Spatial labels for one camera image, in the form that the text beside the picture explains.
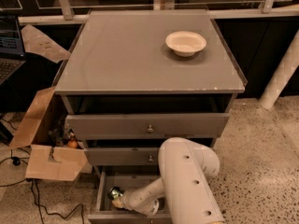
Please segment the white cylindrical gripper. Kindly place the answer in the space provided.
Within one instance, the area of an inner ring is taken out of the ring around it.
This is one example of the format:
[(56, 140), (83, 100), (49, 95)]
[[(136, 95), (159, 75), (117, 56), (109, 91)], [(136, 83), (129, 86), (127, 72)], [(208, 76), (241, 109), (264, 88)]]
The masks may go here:
[(123, 207), (130, 211), (136, 211), (145, 216), (154, 216), (159, 209), (158, 195), (146, 188), (125, 191), (120, 199), (115, 199), (112, 204), (119, 209)]

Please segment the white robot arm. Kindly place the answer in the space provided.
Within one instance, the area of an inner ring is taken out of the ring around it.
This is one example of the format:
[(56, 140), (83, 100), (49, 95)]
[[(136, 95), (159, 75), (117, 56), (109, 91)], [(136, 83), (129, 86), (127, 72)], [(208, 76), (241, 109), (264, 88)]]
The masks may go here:
[(113, 205), (157, 217), (165, 199), (173, 224), (299, 224), (298, 105), (280, 111), (278, 97), (298, 67), (293, 40), (256, 102), (238, 103), (215, 149), (183, 138), (159, 151), (161, 176), (126, 190)]

